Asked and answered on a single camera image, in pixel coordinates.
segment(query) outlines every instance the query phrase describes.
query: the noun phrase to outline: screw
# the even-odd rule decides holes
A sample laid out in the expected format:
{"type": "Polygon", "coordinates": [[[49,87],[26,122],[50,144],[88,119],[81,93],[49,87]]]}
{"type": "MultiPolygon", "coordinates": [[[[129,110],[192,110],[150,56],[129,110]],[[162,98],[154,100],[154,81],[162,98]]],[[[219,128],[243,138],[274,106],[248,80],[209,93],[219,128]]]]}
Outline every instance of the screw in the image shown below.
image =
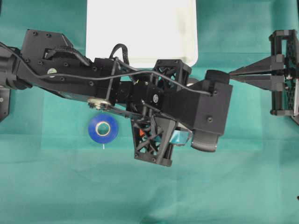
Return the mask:
{"type": "Polygon", "coordinates": [[[54,68],[50,68],[48,71],[47,71],[47,74],[52,74],[52,73],[57,73],[57,70],[54,69],[54,68]]]}
{"type": "Polygon", "coordinates": [[[89,103],[88,105],[89,105],[89,108],[94,108],[94,104],[89,103]]]}
{"type": "Polygon", "coordinates": [[[153,101],[155,104],[159,101],[159,96],[157,94],[153,96],[153,101]]]}
{"type": "Polygon", "coordinates": [[[206,119],[209,123],[212,123],[213,122],[213,117],[208,117],[207,119],[206,119]]]}

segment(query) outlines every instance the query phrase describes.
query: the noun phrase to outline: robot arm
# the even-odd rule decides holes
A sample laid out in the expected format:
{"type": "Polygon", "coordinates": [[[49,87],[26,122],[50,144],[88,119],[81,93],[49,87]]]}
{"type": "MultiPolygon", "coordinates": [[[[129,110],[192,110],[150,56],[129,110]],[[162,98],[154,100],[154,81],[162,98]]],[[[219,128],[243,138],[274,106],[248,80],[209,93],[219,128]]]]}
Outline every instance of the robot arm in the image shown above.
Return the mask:
{"type": "Polygon", "coordinates": [[[229,74],[208,70],[204,80],[192,82],[190,74],[181,60],[157,60],[152,70],[135,69],[122,44],[110,58],[92,62],[63,34],[28,30],[21,50],[0,43],[0,120],[9,113],[11,89],[37,86],[130,119],[134,157],[171,166],[174,145],[185,144],[175,141],[175,134],[183,133],[186,140],[192,136],[193,148],[214,152],[227,120],[229,74]],[[113,57],[119,48],[124,61],[113,57]],[[124,76],[131,81],[122,81],[124,76]]]}

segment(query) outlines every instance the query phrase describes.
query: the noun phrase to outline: black cable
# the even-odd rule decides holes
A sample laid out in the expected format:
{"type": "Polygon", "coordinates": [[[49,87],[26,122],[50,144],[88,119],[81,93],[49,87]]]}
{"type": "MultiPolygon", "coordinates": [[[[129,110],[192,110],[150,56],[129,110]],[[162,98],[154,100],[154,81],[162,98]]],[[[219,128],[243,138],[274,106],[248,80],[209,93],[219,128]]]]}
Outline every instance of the black cable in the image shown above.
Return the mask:
{"type": "Polygon", "coordinates": [[[122,43],[118,43],[115,45],[115,47],[112,49],[112,52],[110,54],[110,59],[113,58],[113,55],[115,54],[115,52],[121,48],[122,50],[122,58],[123,58],[123,62],[126,63],[127,65],[129,65],[129,58],[128,58],[128,48],[126,45],[122,44],[122,43]]]}
{"type": "MultiPolygon", "coordinates": [[[[65,74],[65,73],[51,73],[51,74],[46,74],[46,75],[38,75],[26,62],[25,60],[18,55],[17,53],[15,53],[13,50],[11,50],[8,46],[6,46],[5,44],[3,44],[2,42],[0,42],[0,46],[3,47],[4,49],[6,49],[9,53],[13,54],[14,56],[16,56],[23,64],[24,66],[32,73],[32,75],[34,75],[36,78],[39,79],[45,79],[45,78],[49,78],[49,77],[55,77],[55,76],[59,76],[59,77],[71,77],[71,78],[78,78],[78,79],[85,79],[85,80],[93,80],[93,81],[101,81],[101,80],[108,80],[111,78],[120,78],[120,77],[125,77],[125,76],[135,76],[135,75],[141,75],[141,74],[147,74],[147,75],[151,75],[154,74],[156,76],[160,76],[161,78],[164,78],[170,82],[173,82],[174,84],[176,84],[177,86],[186,89],[188,91],[191,92],[196,92],[196,93],[201,93],[204,95],[208,95],[211,96],[212,94],[207,92],[207,91],[202,91],[202,90],[193,90],[190,89],[189,87],[186,87],[185,85],[182,85],[181,83],[172,80],[171,78],[157,72],[157,71],[153,71],[153,70],[140,70],[140,71],[135,71],[135,72],[129,72],[129,73],[124,73],[124,74],[119,74],[119,75],[114,75],[114,76],[106,76],[106,77],[84,77],[84,76],[78,76],[78,75],[72,75],[72,74],[65,74]]],[[[118,62],[131,69],[131,66],[127,65],[126,63],[118,60],[118,62]]]]}
{"type": "Polygon", "coordinates": [[[122,62],[121,60],[119,60],[118,57],[116,57],[115,60],[116,60],[119,64],[121,64],[122,66],[126,67],[127,69],[130,69],[130,70],[132,70],[132,71],[140,71],[139,69],[136,69],[136,68],[134,68],[134,67],[132,67],[132,66],[130,66],[130,65],[124,63],[124,62],[122,62]]]}

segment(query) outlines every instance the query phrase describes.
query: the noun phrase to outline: orange component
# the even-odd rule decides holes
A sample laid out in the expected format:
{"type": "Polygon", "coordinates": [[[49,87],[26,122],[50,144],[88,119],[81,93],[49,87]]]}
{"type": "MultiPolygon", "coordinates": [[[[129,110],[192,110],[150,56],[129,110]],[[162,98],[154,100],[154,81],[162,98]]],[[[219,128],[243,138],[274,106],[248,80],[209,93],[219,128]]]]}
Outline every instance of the orange component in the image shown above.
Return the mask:
{"type": "Polygon", "coordinates": [[[144,133],[144,131],[143,131],[143,130],[141,130],[141,129],[139,129],[139,135],[140,135],[140,137],[143,137],[143,136],[145,136],[145,133],[144,133]]]}

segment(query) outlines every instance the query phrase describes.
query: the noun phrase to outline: blue object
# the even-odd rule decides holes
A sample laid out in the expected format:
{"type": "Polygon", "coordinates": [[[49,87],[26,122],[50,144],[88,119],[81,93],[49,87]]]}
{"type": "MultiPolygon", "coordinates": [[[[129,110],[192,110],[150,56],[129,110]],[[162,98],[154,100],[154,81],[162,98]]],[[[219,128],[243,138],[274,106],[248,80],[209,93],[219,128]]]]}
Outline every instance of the blue object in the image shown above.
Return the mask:
{"type": "MultiPolygon", "coordinates": [[[[191,133],[186,132],[186,131],[179,131],[179,130],[174,130],[173,134],[170,139],[170,143],[177,145],[177,146],[183,146],[187,143],[187,141],[191,138],[191,133]]],[[[155,138],[157,142],[161,142],[161,137],[157,136],[155,138]]]]}
{"type": "Polygon", "coordinates": [[[118,134],[118,125],[116,120],[106,114],[100,114],[91,119],[88,126],[89,136],[97,143],[107,144],[113,141],[118,134]],[[108,130],[105,133],[99,131],[100,125],[105,125],[108,130]]]}

